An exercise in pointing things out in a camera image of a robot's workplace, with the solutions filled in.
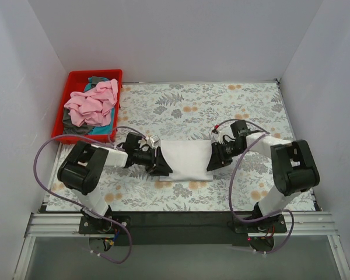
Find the white t shirt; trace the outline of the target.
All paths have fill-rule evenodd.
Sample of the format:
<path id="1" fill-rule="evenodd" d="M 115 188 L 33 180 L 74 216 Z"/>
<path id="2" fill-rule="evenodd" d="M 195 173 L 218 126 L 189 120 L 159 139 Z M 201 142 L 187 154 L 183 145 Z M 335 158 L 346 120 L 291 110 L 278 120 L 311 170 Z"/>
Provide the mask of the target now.
<path id="1" fill-rule="evenodd" d="M 161 151 L 172 169 L 168 176 L 160 176 L 159 181 L 212 181 L 213 174 L 207 171 L 211 159 L 209 140 L 165 141 L 161 142 Z"/>

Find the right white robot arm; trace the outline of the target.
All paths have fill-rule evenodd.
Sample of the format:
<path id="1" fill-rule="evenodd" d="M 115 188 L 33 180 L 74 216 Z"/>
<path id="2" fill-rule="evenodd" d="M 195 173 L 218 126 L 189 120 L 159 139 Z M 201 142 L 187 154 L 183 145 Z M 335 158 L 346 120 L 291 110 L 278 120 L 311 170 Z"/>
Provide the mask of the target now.
<path id="1" fill-rule="evenodd" d="M 211 158 L 206 169 L 209 172 L 221 169 L 231 165 L 233 159 L 237 160 L 229 182 L 229 209 L 234 220 L 265 232 L 294 198 L 319 185 L 319 171 L 307 141 L 276 138 L 257 124 L 250 129 L 251 121 L 229 119 L 228 123 L 233 134 L 230 141 L 225 141 L 219 131 L 224 122 L 216 124 L 210 132 Z M 274 185 L 255 204 L 250 216 L 241 218 L 233 209 L 232 189 L 236 173 L 248 152 L 259 153 L 271 160 Z"/>

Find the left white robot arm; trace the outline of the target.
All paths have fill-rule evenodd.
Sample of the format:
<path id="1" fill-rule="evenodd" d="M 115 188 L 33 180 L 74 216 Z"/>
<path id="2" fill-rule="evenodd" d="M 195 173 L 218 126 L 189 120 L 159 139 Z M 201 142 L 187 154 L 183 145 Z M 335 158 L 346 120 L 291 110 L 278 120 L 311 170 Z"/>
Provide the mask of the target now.
<path id="1" fill-rule="evenodd" d="M 88 224 L 99 233 L 107 233 L 113 220 L 108 216 L 109 205 L 97 190 L 100 176 L 106 166 L 127 169 L 135 164 L 144 166 L 151 176 L 173 173 L 163 156 L 158 137 L 148 138 L 130 132 L 116 148 L 77 142 L 58 169 L 57 179 L 77 196 Z"/>

